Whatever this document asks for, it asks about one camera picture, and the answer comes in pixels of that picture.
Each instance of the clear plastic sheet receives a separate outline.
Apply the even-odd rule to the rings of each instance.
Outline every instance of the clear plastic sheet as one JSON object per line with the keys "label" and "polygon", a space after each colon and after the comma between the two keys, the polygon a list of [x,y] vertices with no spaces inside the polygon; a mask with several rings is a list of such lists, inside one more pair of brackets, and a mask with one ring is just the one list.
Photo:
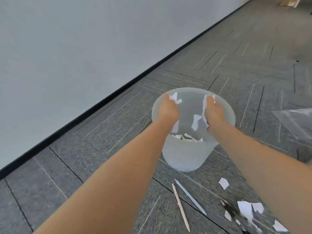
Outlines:
{"label": "clear plastic sheet", "polygon": [[312,140],[312,108],[272,111],[296,139]]}

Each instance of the floor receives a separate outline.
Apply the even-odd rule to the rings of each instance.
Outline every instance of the floor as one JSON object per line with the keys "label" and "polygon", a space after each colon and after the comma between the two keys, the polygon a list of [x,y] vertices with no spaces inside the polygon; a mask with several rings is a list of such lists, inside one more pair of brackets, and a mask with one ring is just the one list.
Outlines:
{"label": "floor", "polygon": [[[151,123],[154,101],[174,88],[219,94],[232,106],[239,130],[308,161],[312,143],[296,141],[271,110],[312,107],[311,11],[310,0],[302,0],[296,9],[278,7],[275,0],[252,0],[222,21],[1,180],[0,233],[36,230],[103,162]],[[226,190],[218,184],[221,177],[230,184]],[[220,146],[190,173],[175,171],[161,157],[132,233],[187,233],[172,192],[175,178],[207,212],[202,215],[178,191],[191,233],[241,233],[224,218],[220,198],[233,204],[262,202]],[[255,223],[265,233],[275,233],[272,224],[278,217],[264,206],[263,215],[254,214]]]}

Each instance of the forearm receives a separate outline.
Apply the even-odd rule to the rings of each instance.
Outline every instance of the forearm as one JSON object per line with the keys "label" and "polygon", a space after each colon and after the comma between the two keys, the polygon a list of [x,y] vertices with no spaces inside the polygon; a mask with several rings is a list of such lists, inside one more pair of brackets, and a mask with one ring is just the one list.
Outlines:
{"label": "forearm", "polygon": [[172,124],[158,120],[106,161],[38,233],[129,233]]}
{"label": "forearm", "polygon": [[312,170],[256,142],[227,122],[216,122],[211,133],[291,233],[308,233],[312,220]]}

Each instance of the white pen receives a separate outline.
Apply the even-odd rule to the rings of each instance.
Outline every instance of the white pen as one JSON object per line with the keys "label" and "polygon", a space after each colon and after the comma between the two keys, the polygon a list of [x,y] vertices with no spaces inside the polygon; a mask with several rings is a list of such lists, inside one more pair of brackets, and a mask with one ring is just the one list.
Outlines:
{"label": "white pen", "polygon": [[190,231],[191,231],[191,230],[190,230],[190,225],[188,224],[188,220],[186,219],[185,212],[184,212],[184,210],[183,210],[183,207],[182,207],[180,198],[179,198],[179,196],[178,196],[178,194],[177,194],[177,190],[176,190],[176,188],[175,188],[175,186],[174,186],[173,183],[172,183],[172,188],[173,188],[173,190],[174,190],[174,196],[176,197],[177,205],[178,205],[179,208],[180,208],[180,211],[181,211],[181,214],[182,214],[182,217],[183,217],[185,226],[186,226],[186,228],[188,229],[188,231],[190,232]]}
{"label": "white pen", "polygon": [[185,194],[187,197],[189,197],[190,200],[192,200],[192,202],[196,205],[197,208],[199,208],[199,210],[200,210],[203,214],[205,214],[205,215],[207,216],[205,210],[199,205],[199,203],[193,198],[193,196],[191,196],[191,194],[180,184],[180,182],[179,182],[177,179],[174,179],[174,180],[175,180],[175,182],[177,183],[177,185],[181,188],[181,190],[184,192],[184,194]]}

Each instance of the translucent plastic trash can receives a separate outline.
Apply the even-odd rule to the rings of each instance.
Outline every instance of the translucent plastic trash can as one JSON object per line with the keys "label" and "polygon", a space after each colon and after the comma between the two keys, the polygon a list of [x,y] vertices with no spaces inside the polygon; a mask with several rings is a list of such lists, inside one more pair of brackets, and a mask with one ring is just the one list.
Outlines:
{"label": "translucent plastic trash can", "polygon": [[[197,130],[192,128],[194,115],[202,115],[203,100],[205,95],[215,95],[212,92],[197,88],[178,88],[167,92],[169,95],[177,93],[177,99],[181,99],[179,104],[180,119],[176,133],[171,132],[163,147],[163,157],[172,168],[181,172],[191,172],[199,168],[212,150],[219,143],[207,132],[207,126],[203,119],[198,120]],[[152,120],[155,121],[158,115],[161,95],[154,103],[152,109]],[[215,95],[216,101],[223,107],[225,120],[235,125],[235,114],[231,106],[220,96]],[[180,140],[172,135],[187,133],[193,138],[203,142],[190,142]]]}

